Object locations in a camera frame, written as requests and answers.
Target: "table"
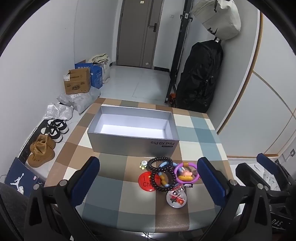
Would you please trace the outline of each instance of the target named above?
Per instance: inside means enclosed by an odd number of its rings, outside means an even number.
[[[147,170],[139,165],[145,157],[96,153],[87,129],[101,105],[138,107],[173,113],[180,142],[171,158],[175,163],[194,162],[206,156],[228,179],[232,172],[223,146],[207,114],[132,101],[98,98],[69,136],[51,168],[45,186],[69,179],[90,156],[100,160],[100,171],[82,205],[76,207],[86,222],[134,232],[178,232],[211,224],[219,207],[215,206],[202,180],[187,188],[187,203],[175,209],[166,202],[166,193],[146,192],[138,177]]]

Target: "silver box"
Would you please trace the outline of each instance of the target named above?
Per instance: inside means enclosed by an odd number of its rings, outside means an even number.
[[[170,157],[178,142],[171,112],[101,106],[87,131],[93,151],[124,156]]]

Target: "white tote bag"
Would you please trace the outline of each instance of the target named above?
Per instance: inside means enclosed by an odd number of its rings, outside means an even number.
[[[240,31],[239,12],[233,0],[200,0],[191,12],[221,40],[231,39]]]

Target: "tan boot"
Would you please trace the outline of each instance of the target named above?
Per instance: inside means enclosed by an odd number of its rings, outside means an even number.
[[[30,145],[30,151],[33,153],[33,149],[34,149],[34,144],[36,142],[42,142],[42,143],[46,143],[52,150],[55,148],[56,143],[50,138],[49,135],[42,135],[40,134],[37,137],[37,140],[34,141],[31,145]]]
[[[47,145],[48,138],[35,142],[32,154],[28,157],[28,164],[31,167],[40,167],[54,158],[54,151]]]

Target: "shoe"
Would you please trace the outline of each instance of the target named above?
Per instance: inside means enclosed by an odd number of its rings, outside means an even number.
[[[47,145],[48,138],[37,141],[33,145],[33,152],[28,157],[28,164],[31,167],[40,167],[44,163],[51,161],[54,158],[54,151]]]
[[[69,131],[69,127],[64,120],[49,120],[47,123],[48,125],[55,125],[62,134],[66,134]]]
[[[60,143],[63,140],[63,135],[55,125],[47,125],[41,129],[41,134],[49,135],[49,137],[55,142]]]
[[[30,151],[33,153],[33,150],[34,150],[34,144],[36,142],[42,142],[42,143],[46,143],[46,145],[48,145],[50,147],[50,149],[54,149],[55,148],[55,142],[50,138],[49,135],[42,135],[40,134],[36,141],[34,141],[31,145],[30,145]]]

